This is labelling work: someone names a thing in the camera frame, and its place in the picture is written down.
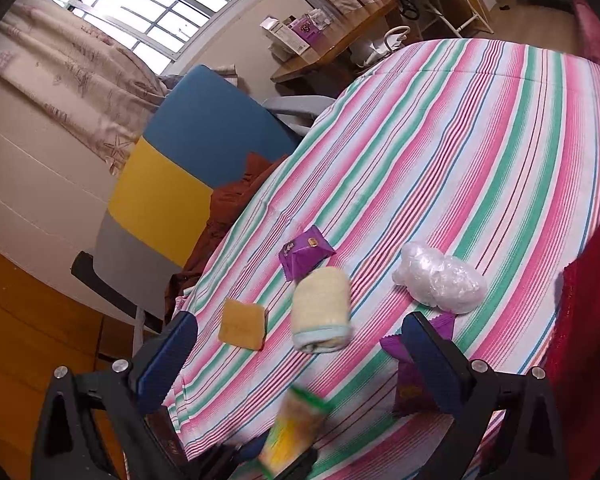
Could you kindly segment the beige patterned curtain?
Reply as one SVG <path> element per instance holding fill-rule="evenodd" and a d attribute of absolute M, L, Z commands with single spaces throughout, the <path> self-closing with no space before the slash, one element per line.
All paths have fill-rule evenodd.
<path fill-rule="evenodd" d="M 134 52 L 53 0 L 0 21 L 0 77 L 121 174 L 169 90 Z"/>

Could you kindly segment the cream towel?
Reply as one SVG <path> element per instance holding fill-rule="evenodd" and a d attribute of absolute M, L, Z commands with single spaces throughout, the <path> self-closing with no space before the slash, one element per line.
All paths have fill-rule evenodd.
<path fill-rule="evenodd" d="M 330 353 L 350 344 L 351 284 L 348 274 L 324 266 L 301 280 L 292 295 L 291 340 L 297 351 Z"/>

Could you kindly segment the striped pink green bedsheet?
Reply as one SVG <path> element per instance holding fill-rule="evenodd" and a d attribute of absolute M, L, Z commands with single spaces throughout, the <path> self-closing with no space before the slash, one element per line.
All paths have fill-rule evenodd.
<path fill-rule="evenodd" d="M 188 456 L 267 430 L 289 385 L 329 400 L 317 479 L 409 479 L 449 417 L 392 414 L 396 363 L 380 348 L 413 301 L 393 284 L 416 240 L 488 282 L 455 323 L 470 358 L 523 373 L 555 322 L 555 283 L 600 224 L 600 66 L 512 42 L 412 44 L 358 78 L 321 114 L 226 234 L 185 309 L 194 350 L 166 399 Z M 294 286 L 278 253 L 310 226 L 351 281 L 353 338 L 294 350 Z M 263 348 L 219 341 L 227 298 L 260 304 Z"/>

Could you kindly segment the rust red blanket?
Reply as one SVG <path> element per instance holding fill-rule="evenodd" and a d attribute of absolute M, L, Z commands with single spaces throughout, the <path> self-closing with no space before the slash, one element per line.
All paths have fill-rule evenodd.
<path fill-rule="evenodd" d="M 287 158 L 287 155 L 283 155 L 274 162 L 269 162 L 257 153 L 249 153 L 242 178 L 222 185 L 212 192 L 207 224 L 182 270 L 173 274 L 166 286 L 165 323 L 169 323 L 173 318 L 176 298 L 183 295 L 186 288 L 198 283 L 215 249 L 220 246 L 225 235 L 234 226 L 260 187 Z"/>

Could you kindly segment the white carton on desk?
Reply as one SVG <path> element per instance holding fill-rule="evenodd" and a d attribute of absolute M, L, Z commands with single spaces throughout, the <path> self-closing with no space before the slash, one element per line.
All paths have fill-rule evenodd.
<path fill-rule="evenodd" d="M 288 54 L 302 55 L 310 48 L 306 40 L 274 16 L 267 16 L 260 23 L 260 29 L 272 41 L 272 44 Z"/>

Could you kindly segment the tricolour headboard cushion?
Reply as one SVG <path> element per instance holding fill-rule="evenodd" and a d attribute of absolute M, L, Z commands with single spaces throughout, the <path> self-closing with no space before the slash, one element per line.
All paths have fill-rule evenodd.
<path fill-rule="evenodd" d="M 213 191 L 244 175 L 249 154 L 275 162 L 299 142 L 242 90 L 194 67 L 148 122 L 117 180 L 96 238 L 95 274 L 161 318 L 168 281 L 206 227 Z"/>

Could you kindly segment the yellow sponge pad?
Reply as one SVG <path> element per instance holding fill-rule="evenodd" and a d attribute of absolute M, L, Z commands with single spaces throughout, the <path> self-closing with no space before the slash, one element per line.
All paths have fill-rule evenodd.
<path fill-rule="evenodd" d="M 265 308 L 227 298 L 223 304 L 219 341 L 231 346 L 260 351 L 266 334 Z"/>

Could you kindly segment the yellow green snack bag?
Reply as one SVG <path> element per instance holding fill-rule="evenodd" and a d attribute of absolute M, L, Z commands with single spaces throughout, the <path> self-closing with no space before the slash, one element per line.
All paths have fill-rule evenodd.
<path fill-rule="evenodd" d="M 258 456 L 265 477 L 276 479 L 315 442 L 332 404 L 306 388 L 291 385 L 283 396 Z"/>

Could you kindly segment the wooden desk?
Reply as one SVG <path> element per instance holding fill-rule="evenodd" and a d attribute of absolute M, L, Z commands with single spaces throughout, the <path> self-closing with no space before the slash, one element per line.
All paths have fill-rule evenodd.
<path fill-rule="evenodd" d="M 272 83 L 283 94 L 336 98 L 360 71 L 349 61 L 350 47 L 380 24 L 401 24 L 398 0 L 373 3 L 336 18 L 306 53 L 285 62 L 274 72 Z"/>

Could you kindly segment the red fabric at right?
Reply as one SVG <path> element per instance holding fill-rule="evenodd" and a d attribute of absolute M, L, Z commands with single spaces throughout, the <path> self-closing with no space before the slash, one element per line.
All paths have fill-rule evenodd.
<path fill-rule="evenodd" d="M 600 478 L 600 224 L 562 272 L 545 371 L 558 411 L 567 477 Z"/>

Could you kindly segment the grey chair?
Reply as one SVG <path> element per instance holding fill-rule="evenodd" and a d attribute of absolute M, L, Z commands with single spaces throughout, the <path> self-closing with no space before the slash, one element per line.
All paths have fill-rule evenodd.
<path fill-rule="evenodd" d="M 335 99 L 329 96 L 273 96 L 262 106 L 298 136 L 305 136 Z"/>

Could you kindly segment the clear plastic bag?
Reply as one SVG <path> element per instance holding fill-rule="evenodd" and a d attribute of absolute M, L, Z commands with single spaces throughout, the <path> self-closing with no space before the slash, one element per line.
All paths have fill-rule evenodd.
<path fill-rule="evenodd" d="M 461 315 L 477 309 L 486 299 L 486 278 L 459 258 L 419 242 L 406 243 L 400 258 L 393 283 L 426 307 Z"/>

